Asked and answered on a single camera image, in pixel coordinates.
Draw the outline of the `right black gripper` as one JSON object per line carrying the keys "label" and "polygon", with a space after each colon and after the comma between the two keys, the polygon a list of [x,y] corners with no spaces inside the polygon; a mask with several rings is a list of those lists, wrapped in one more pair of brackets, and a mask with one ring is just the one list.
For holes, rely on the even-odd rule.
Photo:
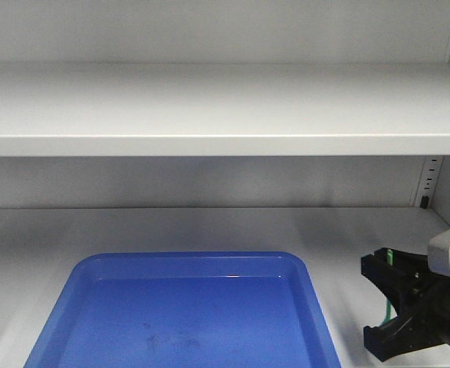
{"label": "right black gripper", "polygon": [[362,276],[387,297],[397,314],[418,298],[418,313],[363,328],[363,344],[372,355],[387,361],[442,344],[450,346],[450,277],[430,271],[426,255],[390,248],[363,256],[360,263]]}

